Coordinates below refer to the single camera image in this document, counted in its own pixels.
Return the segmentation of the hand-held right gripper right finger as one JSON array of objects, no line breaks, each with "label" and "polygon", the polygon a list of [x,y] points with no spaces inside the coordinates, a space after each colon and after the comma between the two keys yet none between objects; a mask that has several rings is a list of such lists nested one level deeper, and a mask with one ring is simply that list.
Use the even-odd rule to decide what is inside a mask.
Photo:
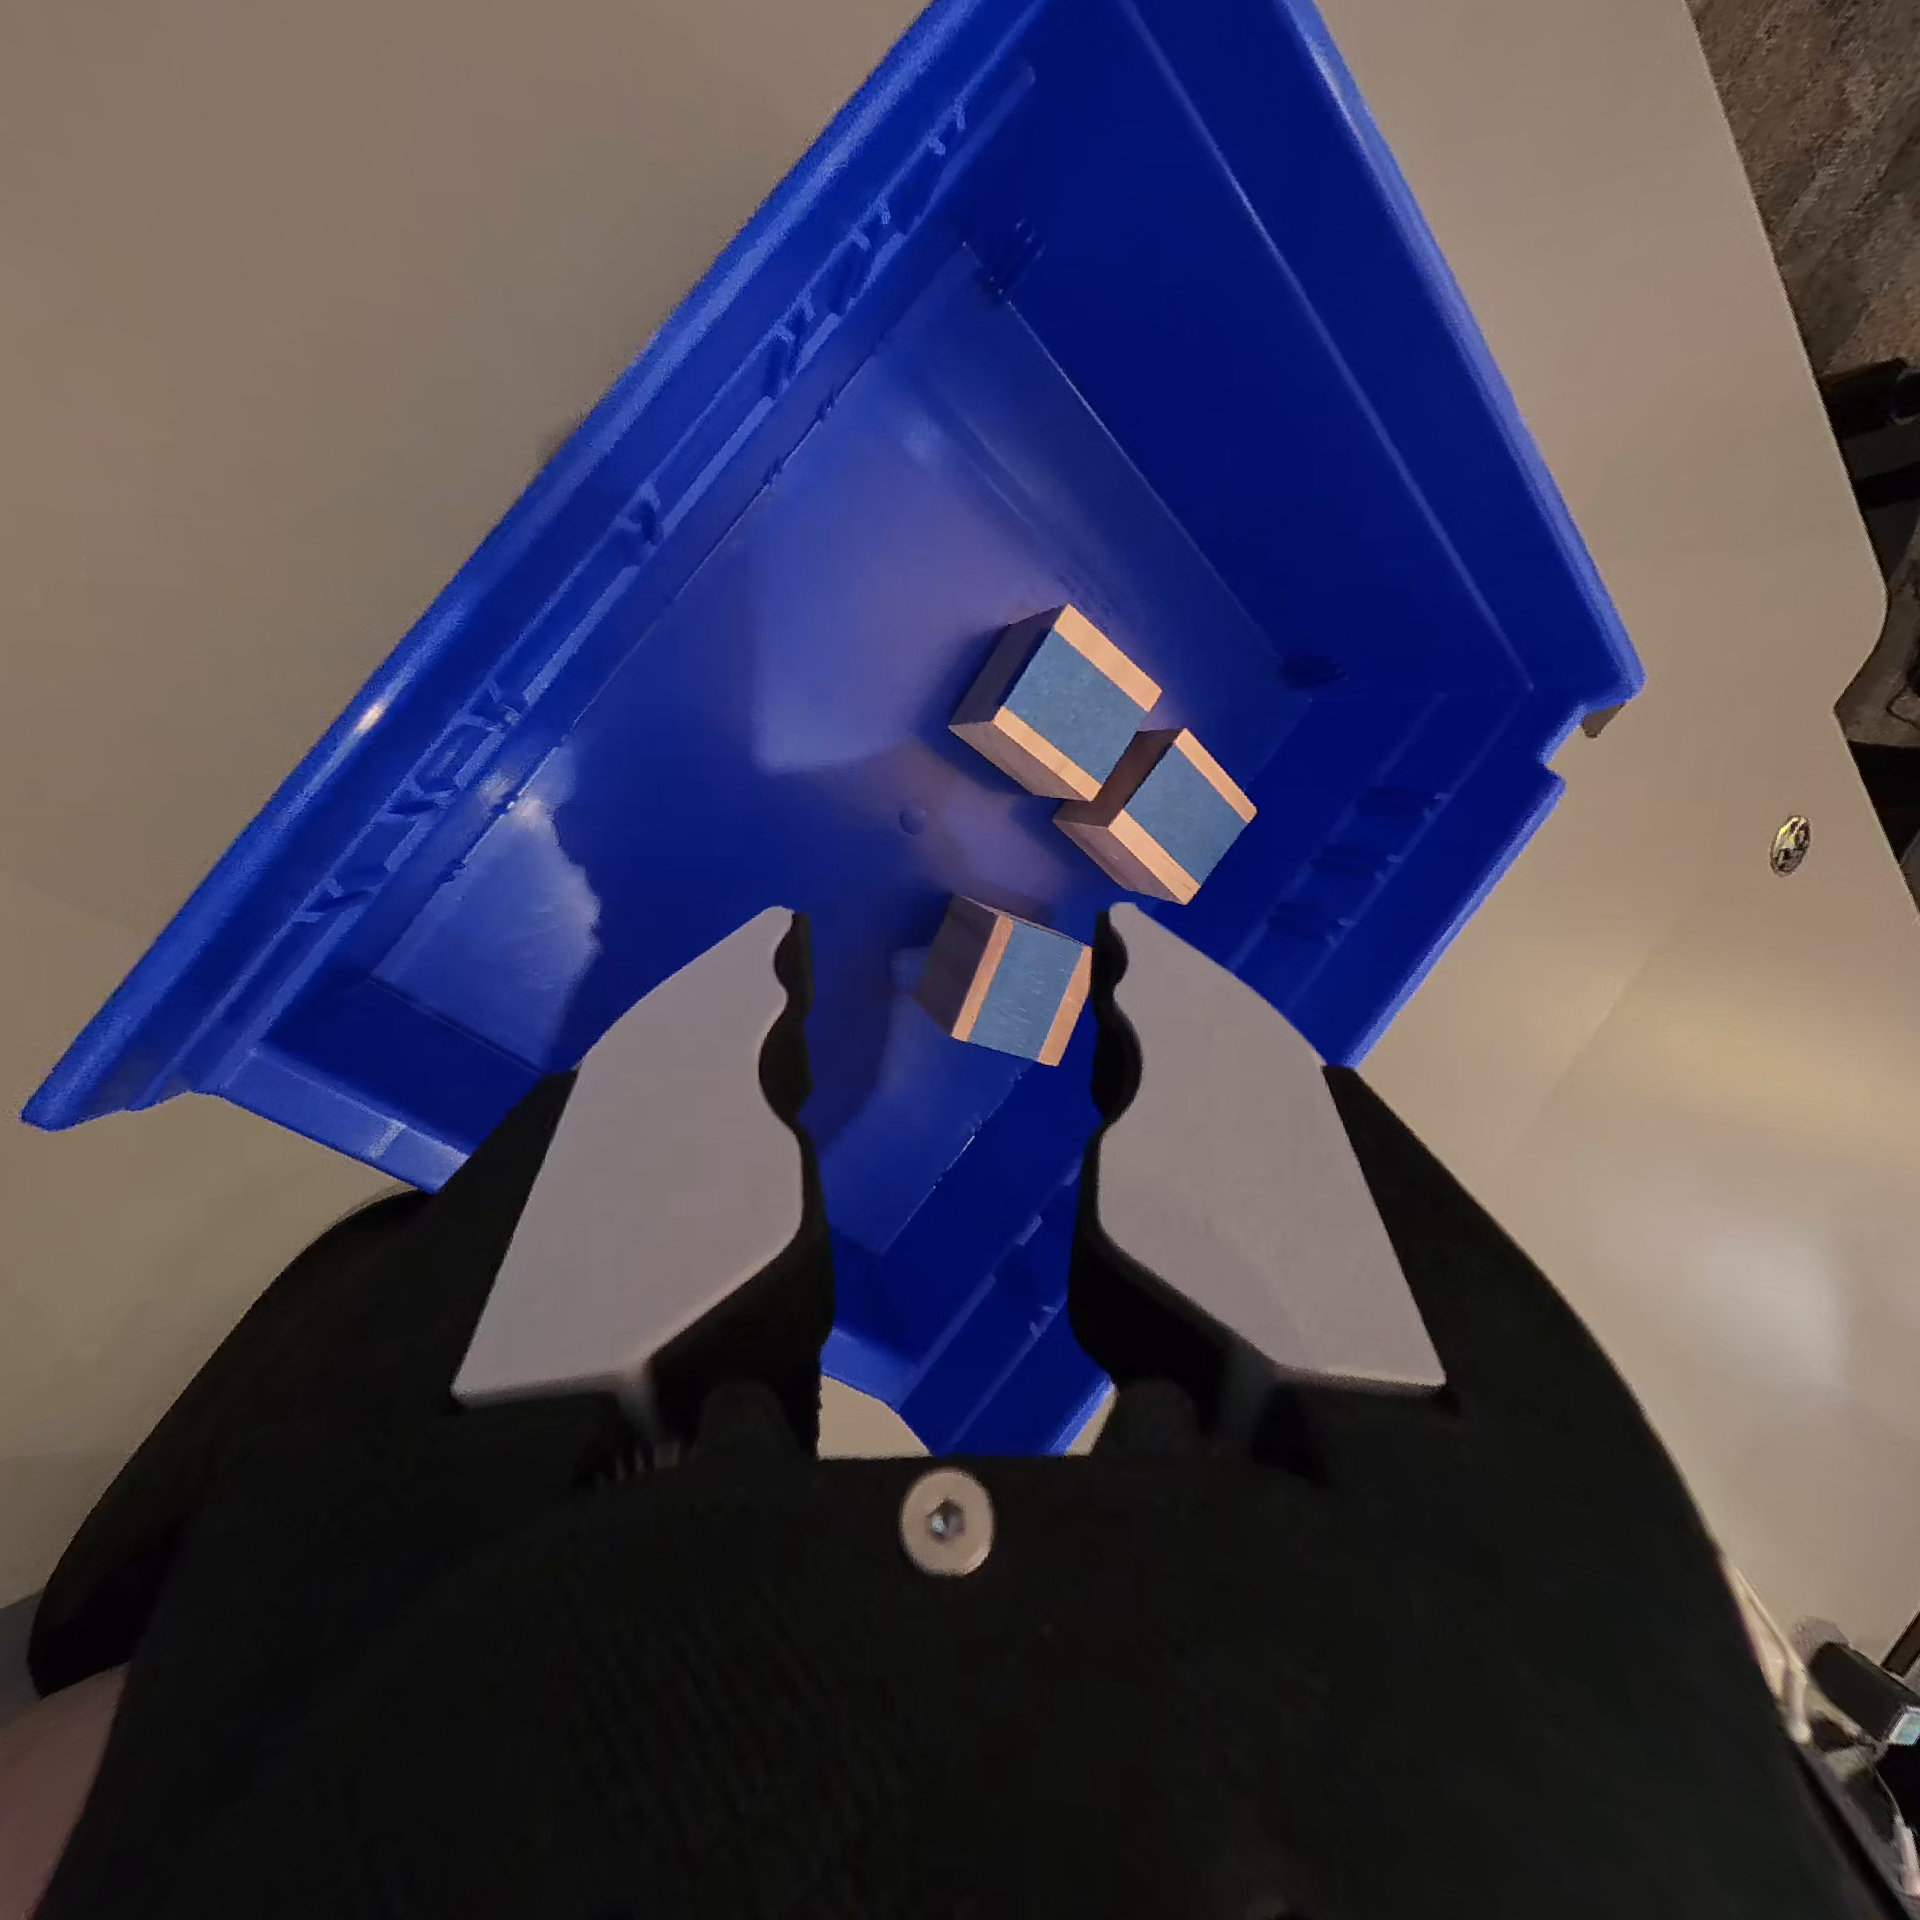
[{"label": "hand-held right gripper right finger", "polygon": [[1307,1387],[1445,1391],[1314,1046],[1131,903],[1098,928],[1090,1013],[1069,1312],[1115,1402],[1179,1399],[1202,1447],[1286,1456]]}]

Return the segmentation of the wooden cube with blue stripe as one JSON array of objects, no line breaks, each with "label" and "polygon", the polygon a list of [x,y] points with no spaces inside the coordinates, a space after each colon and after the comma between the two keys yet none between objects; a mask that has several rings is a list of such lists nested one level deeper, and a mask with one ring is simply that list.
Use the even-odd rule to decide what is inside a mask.
[{"label": "wooden cube with blue stripe", "polygon": [[1089,1003],[1094,950],[971,896],[953,896],[912,990],[951,1038],[1058,1066]]},{"label": "wooden cube with blue stripe", "polygon": [[949,731],[1042,800],[1096,800],[1162,699],[1075,605],[999,630]]},{"label": "wooden cube with blue stripe", "polygon": [[1168,727],[1137,731],[1094,800],[1053,822],[1125,894],[1187,906],[1256,815],[1200,739]]}]

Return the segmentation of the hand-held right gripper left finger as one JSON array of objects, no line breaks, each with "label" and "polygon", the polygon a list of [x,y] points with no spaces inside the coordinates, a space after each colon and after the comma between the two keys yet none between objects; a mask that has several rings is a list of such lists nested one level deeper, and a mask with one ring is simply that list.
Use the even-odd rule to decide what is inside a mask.
[{"label": "hand-held right gripper left finger", "polygon": [[774,906],[642,995],[584,1056],[472,1332],[469,1408],[597,1395],[642,1447],[767,1387],[822,1436],[833,1247],[810,1098],[810,926]]}]

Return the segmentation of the blue plastic bin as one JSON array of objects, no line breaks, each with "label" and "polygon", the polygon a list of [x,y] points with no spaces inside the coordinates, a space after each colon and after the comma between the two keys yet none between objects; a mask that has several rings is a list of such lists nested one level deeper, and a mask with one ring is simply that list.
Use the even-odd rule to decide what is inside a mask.
[{"label": "blue plastic bin", "polygon": [[1064,1451],[1081,1069],[942,1040],[951,896],[1121,898],[949,731],[1078,605],[1256,802],[1158,907],[1355,1066],[1643,670],[1313,5],[934,5],[29,1099],[210,1094],[433,1191],[769,906],[808,917],[826,1371]]}]

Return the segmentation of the black textured pad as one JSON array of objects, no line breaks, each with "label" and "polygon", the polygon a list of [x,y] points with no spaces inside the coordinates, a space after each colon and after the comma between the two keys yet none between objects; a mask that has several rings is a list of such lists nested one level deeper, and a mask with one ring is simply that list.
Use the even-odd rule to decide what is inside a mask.
[{"label": "black textured pad", "polygon": [[33,1607],[26,1667],[37,1696],[130,1662],[208,1487],[315,1373],[322,1336],[426,1207],[426,1191],[402,1188],[330,1226],[183,1386],[71,1535]]}]

